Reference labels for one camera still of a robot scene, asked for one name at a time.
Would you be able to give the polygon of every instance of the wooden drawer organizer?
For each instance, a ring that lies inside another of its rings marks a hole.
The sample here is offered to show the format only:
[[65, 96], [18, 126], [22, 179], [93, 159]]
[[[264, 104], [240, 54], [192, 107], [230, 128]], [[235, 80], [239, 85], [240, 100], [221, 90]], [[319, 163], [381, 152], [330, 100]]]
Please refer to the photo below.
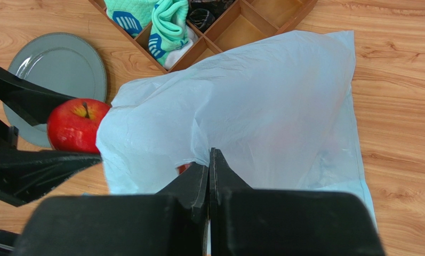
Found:
[[[228, 51], [273, 35], [294, 30], [313, 9], [318, 0], [236, 0], [222, 16], [201, 33], [189, 21], [187, 25], [198, 35], [198, 41], [174, 64], [170, 70], [162, 67], [148, 49], [150, 23], [132, 38], [118, 24], [110, 20], [121, 33], [150, 59], [163, 73], [183, 70], [215, 54]], [[103, 0], [90, 0], [103, 15]]]

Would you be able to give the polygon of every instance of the black plastic part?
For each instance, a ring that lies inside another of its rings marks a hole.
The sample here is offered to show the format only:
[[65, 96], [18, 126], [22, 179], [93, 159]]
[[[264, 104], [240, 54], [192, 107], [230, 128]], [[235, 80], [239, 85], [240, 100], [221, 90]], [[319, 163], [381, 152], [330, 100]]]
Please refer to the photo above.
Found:
[[173, 196], [52, 197], [34, 212], [14, 256], [201, 255]]
[[[0, 99], [31, 125], [46, 123], [59, 104], [73, 99], [19, 79], [0, 67]], [[17, 150], [18, 129], [0, 120], [0, 200], [20, 206], [41, 198], [100, 155]]]
[[204, 255], [208, 208], [213, 255], [384, 256], [357, 197], [253, 190], [216, 149], [156, 195], [49, 198], [14, 255]]
[[207, 248], [207, 219], [209, 190], [209, 168], [196, 163], [185, 170], [157, 195], [171, 195], [178, 199], [184, 211], [190, 217], [188, 227], [196, 237], [192, 246], [200, 245], [197, 255], [206, 253]]
[[95, 154], [0, 147], [0, 200], [14, 206], [27, 204], [100, 162], [100, 155]]
[[5, 230], [0, 230], [0, 244], [13, 247], [18, 236], [18, 234]]
[[221, 195], [229, 189], [252, 188], [245, 183], [228, 165], [220, 149], [211, 149], [209, 167], [209, 216], [211, 219], [211, 253], [222, 255], [226, 251], [227, 241], [225, 239], [223, 209]]
[[222, 209], [221, 256], [384, 256], [367, 209], [351, 194], [229, 190]]
[[0, 67], [0, 99], [28, 124], [45, 124], [51, 111], [73, 99], [35, 85]]

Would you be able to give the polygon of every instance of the gray ceramic plate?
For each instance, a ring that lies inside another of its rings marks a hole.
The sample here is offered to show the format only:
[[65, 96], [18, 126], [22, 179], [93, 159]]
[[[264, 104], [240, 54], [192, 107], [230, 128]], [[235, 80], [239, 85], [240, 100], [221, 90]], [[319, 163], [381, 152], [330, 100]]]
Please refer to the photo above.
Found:
[[[77, 98], [105, 101], [107, 94], [107, 76], [99, 54], [85, 40], [68, 33], [51, 33], [32, 40], [15, 56], [9, 72]], [[4, 111], [23, 139], [50, 147], [46, 124], [30, 126], [8, 106], [4, 105]]]

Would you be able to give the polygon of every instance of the white plastic bag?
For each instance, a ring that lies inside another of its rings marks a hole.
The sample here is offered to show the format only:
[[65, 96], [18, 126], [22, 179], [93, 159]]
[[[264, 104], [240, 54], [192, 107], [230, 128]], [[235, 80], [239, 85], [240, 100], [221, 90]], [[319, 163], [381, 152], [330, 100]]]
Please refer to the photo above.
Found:
[[110, 192], [155, 193], [212, 147], [254, 188], [365, 185], [352, 102], [341, 121], [354, 127], [335, 122], [354, 67], [352, 31], [294, 31], [123, 85], [97, 137]]

